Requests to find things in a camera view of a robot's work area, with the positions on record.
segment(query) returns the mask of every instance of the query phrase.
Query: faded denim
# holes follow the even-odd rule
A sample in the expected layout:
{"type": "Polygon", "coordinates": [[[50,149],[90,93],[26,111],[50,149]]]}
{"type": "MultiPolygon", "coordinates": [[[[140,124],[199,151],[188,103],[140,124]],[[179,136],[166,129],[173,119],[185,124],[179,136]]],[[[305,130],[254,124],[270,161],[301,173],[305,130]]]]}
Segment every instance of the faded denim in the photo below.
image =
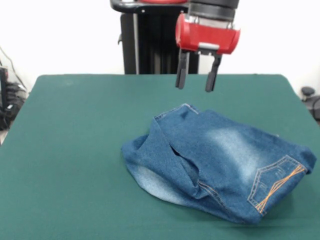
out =
{"type": "Polygon", "coordinates": [[[258,223],[316,162],[305,146],[189,104],[154,117],[122,154],[151,195],[242,224],[258,223]]]}

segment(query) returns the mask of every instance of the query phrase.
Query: blue denim shorts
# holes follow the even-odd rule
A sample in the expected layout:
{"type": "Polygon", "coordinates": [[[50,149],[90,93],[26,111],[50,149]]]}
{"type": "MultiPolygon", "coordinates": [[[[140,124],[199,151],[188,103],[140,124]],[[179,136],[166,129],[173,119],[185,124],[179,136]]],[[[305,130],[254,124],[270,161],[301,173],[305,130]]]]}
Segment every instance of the blue denim shorts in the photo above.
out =
{"type": "Polygon", "coordinates": [[[154,117],[121,150],[151,195],[242,224],[258,223],[316,162],[305,146],[189,104],[154,117]]]}

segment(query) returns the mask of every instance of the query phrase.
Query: black robot stand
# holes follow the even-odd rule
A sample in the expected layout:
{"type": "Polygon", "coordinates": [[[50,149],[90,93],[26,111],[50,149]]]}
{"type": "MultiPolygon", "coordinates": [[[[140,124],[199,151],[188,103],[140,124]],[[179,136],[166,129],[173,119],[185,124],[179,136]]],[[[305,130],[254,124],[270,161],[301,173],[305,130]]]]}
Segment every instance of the black robot stand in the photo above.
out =
{"type": "MultiPolygon", "coordinates": [[[[177,74],[179,48],[175,29],[188,4],[155,4],[110,0],[121,12],[121,38],[125,74],[177,74]]],[[[199,55],[190,53],[188,73],[197,74],[199,55]]]]}

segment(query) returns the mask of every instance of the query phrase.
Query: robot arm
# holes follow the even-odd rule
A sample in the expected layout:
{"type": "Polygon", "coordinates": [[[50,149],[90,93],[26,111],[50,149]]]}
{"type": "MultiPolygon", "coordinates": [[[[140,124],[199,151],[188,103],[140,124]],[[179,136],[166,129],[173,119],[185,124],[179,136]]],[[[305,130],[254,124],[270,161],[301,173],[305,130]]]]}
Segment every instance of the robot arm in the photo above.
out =
{"type": "Polygon", "coordinates": [[[240,31],[233,25],[239,0],[190,0],[188,14],[176,22],[175,40],[180,48],[175,86],[182,89],[190,52],[214,56],[205,90],[214,89],[222,54],[231,54],[238,44],[240,31]]]}

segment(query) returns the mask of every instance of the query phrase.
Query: black device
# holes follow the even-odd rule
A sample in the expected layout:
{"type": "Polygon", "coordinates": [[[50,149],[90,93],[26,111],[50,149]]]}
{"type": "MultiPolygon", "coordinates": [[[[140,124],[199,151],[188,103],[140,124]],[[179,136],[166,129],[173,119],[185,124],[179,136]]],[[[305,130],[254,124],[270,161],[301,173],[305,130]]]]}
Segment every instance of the black device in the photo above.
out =
{"type": "Polygon", "coordinates": [[[17,82],[9,82],[8,69],[0,67],[0,131],[10,128],[26,101],[26,90],[17,82]]]}
{"type": "Polygon", "coordinates": [[[305,86],[301,89],[302,101],[316,121],[320,121],[320,95],[314,95],[312,87],[305,86]]]}

